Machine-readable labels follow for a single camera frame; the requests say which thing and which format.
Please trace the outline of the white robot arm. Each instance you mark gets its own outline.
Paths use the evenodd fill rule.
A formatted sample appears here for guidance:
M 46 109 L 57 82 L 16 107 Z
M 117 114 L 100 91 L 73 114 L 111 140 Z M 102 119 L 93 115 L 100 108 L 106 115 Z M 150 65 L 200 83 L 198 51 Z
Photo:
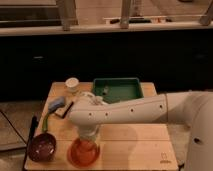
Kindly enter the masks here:
M 213 92 L 165 93 L 98 105 L 83 92 L 69 113 L 81 138 L 95 140 L 101 124 L 179 123 L 191 128 L 184 171 L 213 171 Z

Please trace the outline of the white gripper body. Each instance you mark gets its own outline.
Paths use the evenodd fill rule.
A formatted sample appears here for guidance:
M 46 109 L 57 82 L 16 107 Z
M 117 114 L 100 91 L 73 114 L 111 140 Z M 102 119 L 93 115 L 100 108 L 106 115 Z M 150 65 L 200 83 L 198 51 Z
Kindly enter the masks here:
M 94 144 L 97 143 L 97 137 L 99 133 L 100 126 L 79 126 L 77 128 L 78 136 L 81 140 L 89 141 Z

